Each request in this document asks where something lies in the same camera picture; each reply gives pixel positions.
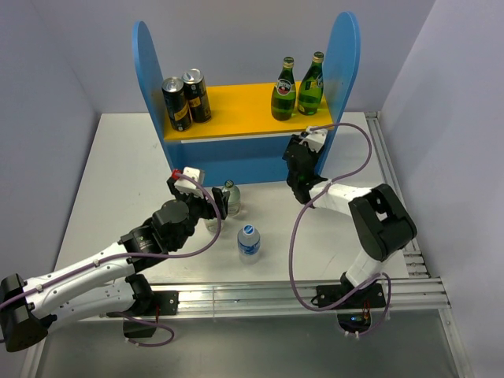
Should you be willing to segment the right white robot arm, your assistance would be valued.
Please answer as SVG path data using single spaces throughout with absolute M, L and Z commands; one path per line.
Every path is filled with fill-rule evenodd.
M 303 307 L 312 311 L 356 307 L 369 296 L 369 287 L 383 275 L 389 258 L 417 236 L 417 227 L 394 190 L 387 184 L 352 187 L 338 184 L 315 173 L 324 150 L 325 137 L 315 132 L 293 135 L 283 153 L 287 162 L 287 185 L 301 204 L 291 234 L 288 273 L 291 288 Z M 353 223 L 361 244 L 354 262 L 339 281 L 337 295 L 318 295 L 317 305 L 305 303 L 294 279 L 294 245 L 302 215 L 309 208 L 330 209 L 346 214 Z

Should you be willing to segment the green Perrier bottle yellow label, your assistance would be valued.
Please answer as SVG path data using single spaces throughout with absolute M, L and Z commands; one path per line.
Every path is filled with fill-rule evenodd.
M 302 115 L 314 115 L 321 104 L 324 92 L 322 63 L 324 54 L 316 51 L 298 91 L 298 111 Z

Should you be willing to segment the water bottle blue label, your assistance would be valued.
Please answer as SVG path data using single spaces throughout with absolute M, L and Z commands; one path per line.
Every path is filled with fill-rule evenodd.
M 237 234 L 239 257 L 245 264 L 254 264 L 259 259 L 261 236 L 252 225 L 246 224 Z

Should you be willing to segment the green Perrier bottle red label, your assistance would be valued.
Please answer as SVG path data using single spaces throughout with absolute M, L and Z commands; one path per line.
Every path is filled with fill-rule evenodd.
M 297 97 L 293 75 L 294 63 L 293 57 L 283 59 L 283 69 L 272 91 L 271 113 L 273 118 L 279 121 L 289 120 L 294 112 Z

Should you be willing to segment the clear chang bottle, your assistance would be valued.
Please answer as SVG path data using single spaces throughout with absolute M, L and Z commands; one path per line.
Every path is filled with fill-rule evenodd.
M 228 199 L 228 215 L 236 216 L 241 210 L 241 193 L 239 188 L 232 180 L 226 180 L 222 191 L 229 193 Z
M 224 229 L 225 220 L 219 220 L 216 217 L 208 220 L 205 219 L 204 225 L 206 226 L 208 232 L 217 233 L 218 229 L 220 229 L 221 231 Z

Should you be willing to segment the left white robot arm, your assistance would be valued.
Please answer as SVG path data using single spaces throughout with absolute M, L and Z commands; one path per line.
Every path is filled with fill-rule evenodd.
M 7 351 L 28 349 L 62 325 L 99 313 L 133 320 L 150 311 L 154 293 L 142 272 L 180 258 L 199 220 L 222 222 L 228 215 L 228 192 L 207 191 L 181 173 L 167 184 L 173 198 L 104 250 L 46 275 L 2 280 L 1 342 Z

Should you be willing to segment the clear Chang bottle front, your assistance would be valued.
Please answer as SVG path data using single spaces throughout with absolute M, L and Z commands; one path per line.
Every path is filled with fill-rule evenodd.
M 224 229 L 225 220 L 219 220 L 216 217 L 208 220 L 205 219 L 204 225 L 206 226 L 208 232 L 217 233 L 218 229 L 220 229 L 221 231 Z

